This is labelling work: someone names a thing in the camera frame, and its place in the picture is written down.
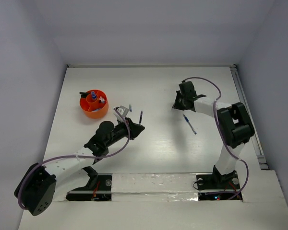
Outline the orange highlighter black body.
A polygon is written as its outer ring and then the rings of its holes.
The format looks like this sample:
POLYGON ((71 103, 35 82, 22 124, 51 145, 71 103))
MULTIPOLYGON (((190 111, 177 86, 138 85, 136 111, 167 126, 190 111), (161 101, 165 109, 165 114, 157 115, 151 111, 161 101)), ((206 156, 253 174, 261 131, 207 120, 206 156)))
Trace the orange highlighter black body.
POLYGON ((92 95, 90 92, 79 92, 81 98, 86 98, 89 95, 92 95))

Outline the purple pen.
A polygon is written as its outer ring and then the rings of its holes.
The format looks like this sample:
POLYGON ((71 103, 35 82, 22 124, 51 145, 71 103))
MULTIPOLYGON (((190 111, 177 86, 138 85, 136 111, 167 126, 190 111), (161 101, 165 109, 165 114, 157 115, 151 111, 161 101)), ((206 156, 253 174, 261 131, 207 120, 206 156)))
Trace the purple pen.
POLYGON ((143 119, 143 110, 140 112, 139 125, 142 125, 142 119, 143 119))

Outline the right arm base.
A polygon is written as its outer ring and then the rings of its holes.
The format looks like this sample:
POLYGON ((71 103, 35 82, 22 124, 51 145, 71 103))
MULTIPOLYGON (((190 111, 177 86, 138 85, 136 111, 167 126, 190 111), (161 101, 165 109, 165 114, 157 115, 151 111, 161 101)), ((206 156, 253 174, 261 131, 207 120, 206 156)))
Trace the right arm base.
POLYGON ((211 173, 196 176, 193 188, 199 191, 200 200, 242 200, 236 170, 221 174, 214 165, 211 173))

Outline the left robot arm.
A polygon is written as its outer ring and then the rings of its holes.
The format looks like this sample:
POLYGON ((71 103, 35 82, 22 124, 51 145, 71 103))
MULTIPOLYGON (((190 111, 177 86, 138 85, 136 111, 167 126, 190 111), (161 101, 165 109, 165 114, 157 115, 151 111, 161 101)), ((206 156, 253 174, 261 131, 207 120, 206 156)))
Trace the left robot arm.
POLYGON ((117 125, 104 121, 89 141, 74 154, 31 165, 14 191, 19 207, 29 211, 32 216, 41 214, 52 203, 56 186, 79 171, 86 172, 80 178, 83 187, 69 191, 67 200, 110 200, 110 187, 106 185, 106 180, 111 177, 100 176, 92 166, 112 156, 109 153, 110 146, 123 138, 134 140, 144 129, 143 125, 134 123, 128 117, 118 121, 117 125))

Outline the blue gel pen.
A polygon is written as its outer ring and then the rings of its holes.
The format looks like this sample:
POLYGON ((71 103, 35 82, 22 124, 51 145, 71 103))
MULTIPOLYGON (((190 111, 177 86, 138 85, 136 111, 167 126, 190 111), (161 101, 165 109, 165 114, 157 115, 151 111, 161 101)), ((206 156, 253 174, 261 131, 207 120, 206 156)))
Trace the blue gel pen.
POLYGON ((188 126, 190 127, 190 129, 192 130, 192 132, 196 135, 197 132, 195 131, 194 127, 191 125, 189 119, 187 118, 187 116, 185 114, 183 114, 183 117, 185 119, 185 121, 187 122, 188 126))

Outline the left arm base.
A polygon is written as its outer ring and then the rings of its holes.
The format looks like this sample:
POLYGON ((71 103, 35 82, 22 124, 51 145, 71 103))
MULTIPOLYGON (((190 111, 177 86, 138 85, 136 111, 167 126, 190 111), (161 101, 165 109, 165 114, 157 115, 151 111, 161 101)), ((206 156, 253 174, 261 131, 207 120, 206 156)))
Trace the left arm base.
POLYGON ((112 174, 99 174, 91 166, 82 170, 89 177, 86 185, 69 191, 66 199, 68 201, 111 201, 112 174))

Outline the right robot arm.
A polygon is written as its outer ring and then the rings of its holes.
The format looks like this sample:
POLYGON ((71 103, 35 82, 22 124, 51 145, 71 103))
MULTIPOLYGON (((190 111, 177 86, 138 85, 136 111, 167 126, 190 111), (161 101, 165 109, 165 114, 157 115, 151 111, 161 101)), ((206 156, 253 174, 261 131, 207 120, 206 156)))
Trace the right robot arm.
POLYGON ((213 167, 211 182, 215 187, 222 188, 233 176, 245 144, 255 134, 251 118, 243 103, 221 103, 218 99, 197 94, 191 81, 182 81, 179 88, 176 91, 174 109, 205 114, 216 122, 223 146, 213 167))

